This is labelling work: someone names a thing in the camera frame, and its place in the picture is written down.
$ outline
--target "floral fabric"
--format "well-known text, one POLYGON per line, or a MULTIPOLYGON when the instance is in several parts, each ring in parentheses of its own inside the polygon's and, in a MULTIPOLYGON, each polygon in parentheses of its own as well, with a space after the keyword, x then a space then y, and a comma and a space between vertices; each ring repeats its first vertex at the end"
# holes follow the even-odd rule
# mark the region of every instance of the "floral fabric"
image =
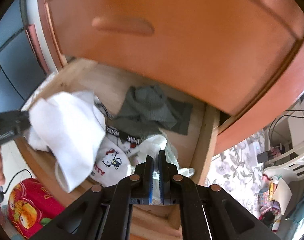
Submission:
POLYGON ((205 186, 218 184, 255 217, 260 216, 258 194, 262 182, 263 163, 251 167, 253 158, 249 145, 253 142, 260 144, 264 152, 263 130, 256 132, 232 148, 212 158, 205 186))
POLYGON ((37 179, 25 179, 11 191, 8 220, 29 239, 64 209, 37 179))

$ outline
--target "white cloth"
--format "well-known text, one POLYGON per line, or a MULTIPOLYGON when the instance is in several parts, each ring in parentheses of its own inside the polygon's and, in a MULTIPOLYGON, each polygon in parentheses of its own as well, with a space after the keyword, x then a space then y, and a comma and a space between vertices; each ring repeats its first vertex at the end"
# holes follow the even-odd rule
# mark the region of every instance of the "white cloth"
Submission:
MULTIPOLYGON (((153 135, 152 137, 145 139, 139 145, 138 154, 134 158, 131 159, 132 160, 131 164, 133 166, 136 166, 139 163, 145 162, 147 155, 150 155, 156 161, 159 151, 164 150, 167 143, 168 142, 167 142, 166 138, 160 134, 153 135)), ((172 163, 175 166, 177 166, 179 174, 186 176, 186 177, 193 176, 193 174, 194 174, 193 168, 181 168, 181 169, 179 168, 179 163, 177 161, 177 158, 175 157, 175 154, 169 154, 169 151, 165 151, 165 157, 166 157, 166 161, 168 163, 172 163)), ((154 179, 159 179, 157 167, 158 167, 158 163, 155 162, 154 163, 154 172, 153 172, 154 179)))
POLYGON ((43 141, 35 132, 33 126, 26 133, 27 143, 34 149, 39 151, 48 152, 46 142, 43 141))
POLYGON ((93 98, 90 91, 60 92, 40 98, 29 110, 36 134, 57 159, 55 176, 66 192, 88 177, 105 136, 105 119, 93 98))
MULTIPOLYGON (((162 132, 162 135, 167 139, 166 133, 162 132)), ((173 144, 171 144, 168 140, 166 143, 166 147, 164 149, 165 151, 165 158, 168 163, 172 163, 176 166, 178 169, 178 173, 186 176, 188 178, 191 178, 194 175, 194 168, 180 168, 178 163, 178 151, 174 147, 173 144)))
POLYGON ((126 154, 105 136, 100 145, 90 178, 104 187, 109 187, 130 175, 131 165, 126 154))

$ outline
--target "sock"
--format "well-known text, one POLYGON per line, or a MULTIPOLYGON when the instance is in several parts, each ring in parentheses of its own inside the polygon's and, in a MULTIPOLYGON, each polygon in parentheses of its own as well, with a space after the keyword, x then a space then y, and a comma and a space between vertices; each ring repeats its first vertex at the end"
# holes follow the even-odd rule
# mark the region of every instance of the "sock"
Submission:
POLYGON ((106 137, 117 145, 128 158, 139 152, 139 145, 142 142, 139 137, 131 136, 111 126, 106 128, 106 137))
POLYGON ((104 187, 109 187, 130 175, 131 165, 126 154, 105 136, 101 142, 90 178, 104 187))

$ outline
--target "power cord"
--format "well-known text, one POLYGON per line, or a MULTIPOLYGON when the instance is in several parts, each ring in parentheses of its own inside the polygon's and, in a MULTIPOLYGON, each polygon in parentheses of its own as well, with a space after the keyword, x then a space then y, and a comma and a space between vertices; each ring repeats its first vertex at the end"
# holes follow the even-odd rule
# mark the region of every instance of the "power cord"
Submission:
POLYGON ((273 130, 274 130, 275 126, 281 120, 281 118, 286 117, 286 116, 295 117, 295 118, 304 118, 304 116, 295 116, 295 115, 291 115, 291 114, 284 114, 284 115, 280 116, 279 119, 274 123, 274 126, 271 130, 271 135, 270 135, 271 126, 272 126, 273 122, 276 120, 276 119, 274 119, 273 122, 271 123, 270 127, 269 127, 269 130, 268 130, 268 135, 269 135, 269 140, 270 140, 271 145, 273 144, 273 130))
MULTIPOLYGON (((302 110, 292 110, 292 109, 287 109, 286 111, 292 111, 292 112, 302 112, 302 111, 304 111, 304 109, 302 109, 302 110)), ((273 121, 272 121, 272 123, 270 124, 270 127, 269 127, 269 129, 268 129, 268 137, 269 137, 269 142, 270 142, 270 144, 272 144, 272 139, 271 139, 271 137, 272 137, 272 133, 273 133, 273 130, 274 130, 274 127, 273 127, 273 129, 272 129, 272 131, 271 131, 271 133, 270 133, 270 130, 271 130, 271 126, 273 125, 273 122, 276 120, 276 119, 274 119, 273 121)))
POLYGON ((12 84, 12 82, 10 81, 10 79, 8 78, 7 74, 5 73, 5 71, 3 70, 1 63, 0 63, 0 68, 4 74, 4 76, 7 78, 7 80, 10 82, 10 84, 12 85, 12 87, 14 88, 14 90, 18 93, 18 95, 23 99, 23 101, 25 102, 25 99, 21 96, 21 94, 18 92, 18 90, 16 89, 16 87, 12 84))
POLYGON ((33 178, 33 177, 32 177, 32 174, 31 174, 30 171, 27 170, 27 169, 23 169, 23 170, 17 172, 17 173, 12 177, 12 179, 10 180, 10 183, 8 184, 7 189, 6 189, 5 191, 2 191, 2 193, 3 193, 4 195, 7 193, 8 189, 9 189, 9 187, 10 187, 12 181, 13 181, 13 179, 14 179, 18 174, 20 174, 20 173, 23 172, 23 171, 27 171, 27 172, 30 174, 31 179, 33 178))

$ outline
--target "metal bolt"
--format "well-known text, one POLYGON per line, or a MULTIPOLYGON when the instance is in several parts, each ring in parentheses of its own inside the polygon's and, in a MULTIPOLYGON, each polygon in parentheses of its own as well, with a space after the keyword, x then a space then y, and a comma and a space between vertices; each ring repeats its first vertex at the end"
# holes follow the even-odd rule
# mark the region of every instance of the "metal bolt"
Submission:
POLYGON ((130 176, 130 180, 132 181, 137 181, 140 179, 140 176, 138 174, 133 174, 130 176))
POLYGON ((220 191, 221 187, 218 184, 213 184, 213 185, 211 185, 211 189, 213 191, 220 191))
POLYGON ((95 185, 93 185, 93 186, 91 187, 91 190, 92 190, 93 192, 100 192, 100 191, 102 190, 102 186, 99 185, 99 184, 95 184, 95 185))
POLYGON ((175 175, 173 176, 173 179, 174 179, 175 181, 181 181, 181 180, 183 180, 183 176, 180 175, 180 174, 175 174, 175 175))

